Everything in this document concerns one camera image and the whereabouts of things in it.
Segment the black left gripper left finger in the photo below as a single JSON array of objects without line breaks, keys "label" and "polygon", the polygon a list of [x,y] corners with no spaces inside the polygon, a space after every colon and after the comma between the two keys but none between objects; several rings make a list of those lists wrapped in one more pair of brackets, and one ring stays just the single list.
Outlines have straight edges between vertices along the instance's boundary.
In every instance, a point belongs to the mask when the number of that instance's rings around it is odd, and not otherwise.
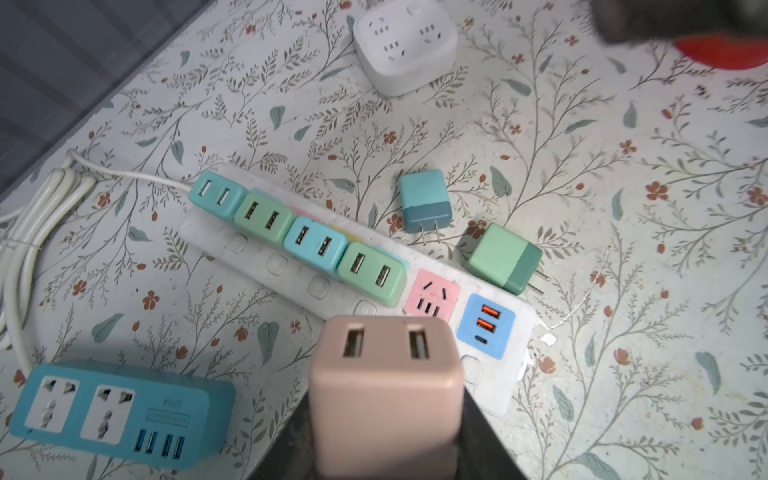
[{"label": "black left gripper left finger", "polygon": [[309,393],[305,393],[248,479],[317,479],[314,463]]}]

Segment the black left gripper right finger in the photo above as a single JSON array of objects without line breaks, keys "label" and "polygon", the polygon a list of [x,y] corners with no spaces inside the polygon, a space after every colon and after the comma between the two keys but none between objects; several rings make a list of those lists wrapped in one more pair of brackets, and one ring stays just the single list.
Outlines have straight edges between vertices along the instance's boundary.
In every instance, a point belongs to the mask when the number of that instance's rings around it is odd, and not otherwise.
[{"label": "black left gripper right finger", "polygon": [[457,437],[458,480],[526,480],[468,390]]}]

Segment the pink cube adapter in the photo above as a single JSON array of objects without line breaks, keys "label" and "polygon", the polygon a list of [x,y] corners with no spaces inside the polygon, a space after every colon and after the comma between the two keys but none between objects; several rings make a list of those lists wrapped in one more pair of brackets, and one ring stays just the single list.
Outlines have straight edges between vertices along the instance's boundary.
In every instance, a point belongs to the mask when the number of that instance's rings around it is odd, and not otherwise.
[{"label": "pink cube adapter", "polygon": [[464,369],[433,317],[341,315],[309,369],[315,470],[323,479],[452,479]]}]

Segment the blue power strip with USB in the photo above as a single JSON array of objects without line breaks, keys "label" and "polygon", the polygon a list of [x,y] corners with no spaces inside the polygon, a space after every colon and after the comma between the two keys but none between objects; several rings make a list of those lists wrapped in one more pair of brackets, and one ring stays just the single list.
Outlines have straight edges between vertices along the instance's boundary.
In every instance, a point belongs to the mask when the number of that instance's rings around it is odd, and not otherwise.
[{"label": "blue power strip with USB", "polygon": [[226,381],[73,360],[32,370],[12,435],[169,470],[224,446],[235,402]]}]

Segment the light green plug adapter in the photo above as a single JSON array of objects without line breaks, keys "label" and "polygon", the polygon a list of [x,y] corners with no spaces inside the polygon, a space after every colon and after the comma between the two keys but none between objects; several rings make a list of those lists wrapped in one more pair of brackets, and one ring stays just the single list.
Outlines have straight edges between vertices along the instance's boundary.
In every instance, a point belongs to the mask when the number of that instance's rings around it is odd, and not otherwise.
[{"label": "light green plug adapter", "polygon": [[348,244],[336,273],[348,287],[390,308],[400,302],[407,283],[400,260],[361,242]]}]

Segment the green two-tone plug adapter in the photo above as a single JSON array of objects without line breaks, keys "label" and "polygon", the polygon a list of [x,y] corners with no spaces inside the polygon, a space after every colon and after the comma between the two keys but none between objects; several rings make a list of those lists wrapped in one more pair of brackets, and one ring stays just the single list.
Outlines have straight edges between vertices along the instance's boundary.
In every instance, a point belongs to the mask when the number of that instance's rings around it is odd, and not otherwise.
[{"label": "green two-tone plug adapter", "polygon": [[475,277],[520,296],[539,269],[543,251],[535,244],[491,223],[466,262]]}]

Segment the teal cube adapter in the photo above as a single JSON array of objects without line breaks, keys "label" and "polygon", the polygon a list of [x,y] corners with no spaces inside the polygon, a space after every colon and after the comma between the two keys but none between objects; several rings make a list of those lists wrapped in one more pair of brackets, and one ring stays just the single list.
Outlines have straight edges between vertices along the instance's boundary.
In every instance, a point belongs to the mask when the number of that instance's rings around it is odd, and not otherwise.
[{"label": "teal cube adapter", "polygon": [[342,233],[306,216],[296,217],[283,239],[289,254],[331,276],[336,275],[348,244]]}]

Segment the teal two-tone plug adapter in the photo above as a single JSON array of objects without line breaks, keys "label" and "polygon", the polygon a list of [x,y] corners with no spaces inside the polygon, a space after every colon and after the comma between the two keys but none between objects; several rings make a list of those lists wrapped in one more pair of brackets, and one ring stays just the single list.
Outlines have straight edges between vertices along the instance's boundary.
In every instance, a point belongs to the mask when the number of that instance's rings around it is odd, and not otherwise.
[{"label": "teal two-tone plug adapter", "polygon": [[440,170],[403,175],[398,186],[407,233],[419,234],[425,244],[427,232],[439,231],[451,224],[453,210],[444,175]]}]

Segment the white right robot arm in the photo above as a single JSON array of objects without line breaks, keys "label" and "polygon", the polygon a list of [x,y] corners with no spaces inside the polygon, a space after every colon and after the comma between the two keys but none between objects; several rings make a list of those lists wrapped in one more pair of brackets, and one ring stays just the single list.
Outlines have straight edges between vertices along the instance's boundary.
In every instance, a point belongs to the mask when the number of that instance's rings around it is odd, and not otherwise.
[{"label": "white right robot arm", "polygon": [[765,0],[595,0],[597,32],[608,43],[725,35],[767,37]]}]

